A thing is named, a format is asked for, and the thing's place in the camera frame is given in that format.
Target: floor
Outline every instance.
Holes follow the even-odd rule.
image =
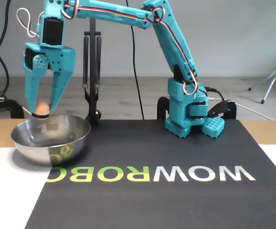
[[[225,99],[234,100],[236,103],[250,107],[272,119],[276,120],[276,82],[265,102],[260,104],[268,87],[268,83],[261,85],[251,92],[247,89],[259,78],[199,78],[199,82],[205,86],[219,90]],[[150,77],[138,79],[144,115],[146,119],[156,119],[157,101],[161,96],[167,96],[167,78]],[[0,88],[4,88],[5,79],[0,77]],[[42,79],[39,89],[39,99],[50,101],[52,78]],[[17,100],[26,106],[24,98],[24,78],[12,77],[7,92],[9,99]],[[136,81],[129,78],[102,78],[100,84],[100,96],[98,109],[102,113],[102,119],[141,119]],[[70,114],[86,117],[88,103],[85,100],[82,88],[82,79],[71,79],[57,109],[53,114]],[[238,107],[237,119],[239,120],[265,120],[248,110]]]

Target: metal stand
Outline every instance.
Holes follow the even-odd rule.
[[[90,31],[84,32],[84,71],[83,88],[85,99],[89,103],[89,113],[86,120],[90,125],[98,125],[101,112],[97,110],[96,103],[99,99],[100,68],[101,68],[101,32],[96,32],[96,20],[90,18]],[[88,88],[88,54],[90,55],[90,84]]]
[[[272,74],[270,74],[266,79],[262,80],[262,81],[259,82],[259,83],[256,83],[256,84],[253,85],[252,87],[248,88],[248,90],[251,91],[253,88],[255,88],[255,87],[257,87],[257,86],[259,86],[259,85],[261,85],[261,84],[264,84],[266,81],[268,81],[270,78],[272,78],[272,77],[274,76],[275,73],[276,73],[276,69],[275,69],[275,70],[272,72]],[[267,98],[267,96],[268,96],[270,90],[272,89],[272,86],[273,86],[273,84],[274,84],[275,81],[276,81],[276,76],[273,78],[273,80],[272,80],[270,86],[268,87],[268,90],[267,90],[267,92],[266,92],[266,94],[265,94],[263,100],[261,101],[262,104],[265,103],[265,100],[266,100],[266,98]]]

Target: white wall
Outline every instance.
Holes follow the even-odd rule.
[[[125,5],[125,0],[106,0]],[[129,0],[141,8],[142,0]],[[0,0],[0,34],[6,0]],[[42,11],[42,0],[12,0],[10,21],[1,55],[11,76],[23,75],[21,53],[32,40],[16,20],[16,10],[26,7],[32,26]],[[276,67],[276,0],[170,0],[188,42],[200,76],[264,76]],[[27,22],[25,13],[22,18]],[[83,33],[89,20],[67,22],[67,46],[77,50],[75,74],[82,74]],[[132,38],[129,26],[97,21],[102,32],[102,75],[132,76]],[[139,76],[169,76],[170,69],[153,29],[135,28]],[[0,65],[0,75],[4,75]]]

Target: bowl rim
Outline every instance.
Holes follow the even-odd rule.
[[[50,117],[52,117],[52,116],[71,116],[71,117],[79,118],[79,119],[81,119],[81,120],[85,120],[85,121],[88,123],[89,130],[88,130],[87,133],[86,133],[85,135],[83,135],[81,138],[79,138],[79,139],[77,139],[77,140],[75,140],[75,141],[71,141],[71,142],[65,143],[65,144],[60,144],[60,145],[56,145],[56,146],[25,146],[25,145],[22,145],[22,144],[16,142],[16,141],[14,140],[14,138],[13,138],[13,134],[14,134],[14,131],[15,131],[16,128],[18,128],[19,126],[21,126],[21,125],[23,125],[23,124],[25,124],[25,123],[30,122],[31,120],[33,120],[33,119],[28,119],[28,120],[26,120],[26,121],[24,121],[24,122],[22,122],[22,123],[19,123],[18,125],[16,125],[16,126],[12,129],[12,132],[11,132],[11,139],[12,139],[12,141],[15,143],[15,145],[20,145],[20,146],[23,146],[23,147],[26,147],[26,148],[37,148],[37,149],[58,148],[58,147],[62,147],[62,146],[69,145],[69,144],[71,144],[71,143],[78,142],[78,141],[82,140],[83,138],[85,138],[85,137],[90,133],[91,125],[90,125],[90,123],[89,123],[86,119],[83,119],[83,118],[81,118],[81,117],[79,117],[79,116],[76,116],[76,115],[69,115],[69,114],[53,114],[53,115],[51,115]]]

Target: black mat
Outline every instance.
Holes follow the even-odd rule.
[[[64,179],[45,184],[27,229],[276,229],[276,167],[239,121],[228,120],[218,139],[196,132],[184,140],[162,121],[102,120],[88,143],[79,160],[63,166]],[[143,166],[149,167],[149,182],[128,180],[127,167],[143,171]],[[159,166],[169,176],[179,167],[183,175],[176,172],[169,182],[160,173],[156,182]],[[196,169],[190,176],[194,166],[214,173]],[[220,166],[233,174],[239,166],[248,174],[240,172],[241,180],[220,177]],[[71,181],[76,167],[94,167],[92,181]],[[98,171],[104,167],[119,167],[124,175],[101,181]],[[59,175],[53,170],[49,179]],[[104,173],[116,176],[113,169]]]

